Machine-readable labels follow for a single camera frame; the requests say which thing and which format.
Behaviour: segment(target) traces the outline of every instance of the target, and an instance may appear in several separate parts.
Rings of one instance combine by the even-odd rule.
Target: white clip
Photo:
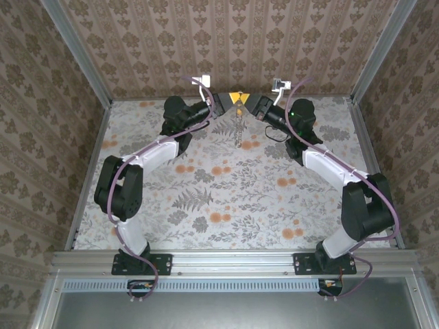
[[[277,86],[277,84],[279,82],[283,84],[282,87]],[[282,99],[284,90],[290,90],[290,89],[291,89],[291,81],[282,81],[281,79],[273,79],[272,92],[279,93],[279,95],[277,95],[276,100],[274,101],[273,105],[277,105],[277,103]]]
[[[211,76],[210,75],[203,74],[201,77],[192,77],[192,79],[201,82],[202,84],[204,84],[204,86],[206,88],[210,88],[211,87]],[[201,95],[202,100],[206,101],[206,97],[204,97],[204,94],[203,94],[203,88],[201,86],[199,86],[198,89],[200,91],[200,95]]]

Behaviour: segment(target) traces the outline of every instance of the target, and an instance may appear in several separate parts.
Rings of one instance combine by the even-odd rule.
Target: floral tablecloth
[[[335,154],[366,170],[345,98],[310,100],[316,107],[316,134]],[[155,139],[163,104],[113,103],[76,249],[119,247],[114,228],[93,201],[102,163]],[[244,111],[241,147],[235,145],[236,112],[232,108],[194,133],[183,155],[144,180],[137,217],[152,249],[314,248],[339,227],[341,196],[317,173],[289,159],[283,143],[265,137],[267,124]]]

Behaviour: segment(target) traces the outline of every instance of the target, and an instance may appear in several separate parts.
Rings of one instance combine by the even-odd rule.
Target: grey panel
[[[419,328],[404,278],[371,279],[337,302],[316,293],[65,293],[54,328]]]

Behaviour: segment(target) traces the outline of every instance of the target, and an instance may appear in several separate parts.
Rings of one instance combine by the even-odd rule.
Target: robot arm
[[[316,260],[323,272],[338,269],[337,258],[347,255],[358,243],[370,235],[379,233],[394,225],[392,214],[382,199],[362,182],[353,172],[346,170],[332,158],[327,146],[316,136],[313,125],[316,121],[314,106],[307,99],[297,99],[289,111],[289,123],[298,135],[324,151],[320,153],[300,142],[289,130],[285,122],[285,110],[275,105],[263,95],[250,95],[245,106],[258,120],[270,124],[289,136],[285,141],[287,153],[298,164],[311,169],[323,177],[342,195],[342,227],[324,241],[318,243]],[[380,174],[369,175],[355,171],[366,178],[392,202],[390,187],[386,178]]]
[[[120,184],[116,184],[111,202],[112,215],[119,218],[117,227],[123,241],[125,241],[125,245],[122,247],[127,247],[124,249],[131,250],[138,256],[145,256],[149,253],[150,247],[142,234],[139,220],[133,217],[141,206],[143,179],[161,164],[185,152],[191,142],[192,135],[186,133],[176,138],[169,138],[164,142],[159,141],[163,137],[173,136],[203,122],[211,111],[212,101],[215,102],[215,111],[212,115],[214,119],[222,116],[233,104],[226,93],[214,94],[213,99],[205,99],[192,106],[188,106],[181,97],[169,97],[164,105],[163,118],[165,121],[160,136],[156,139],[156,145],[140,156],[137,155],[139,151],[136,151],[122,158],[109,156],[105,159],[94,195],[95,203],[99,204],[104,213],[107,213],[110,186],[116,172],[124,162],[131,159],[119,176]]]

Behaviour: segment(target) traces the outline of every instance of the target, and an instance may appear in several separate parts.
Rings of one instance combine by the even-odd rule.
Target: yellow triangle
[[[229,93],[230,98],[232,99],[233,103],[236,103],[239,98],[241,97],[241,95],[239,93]]]
[[[250,94],[241,94],[242,104],[245,104]]]

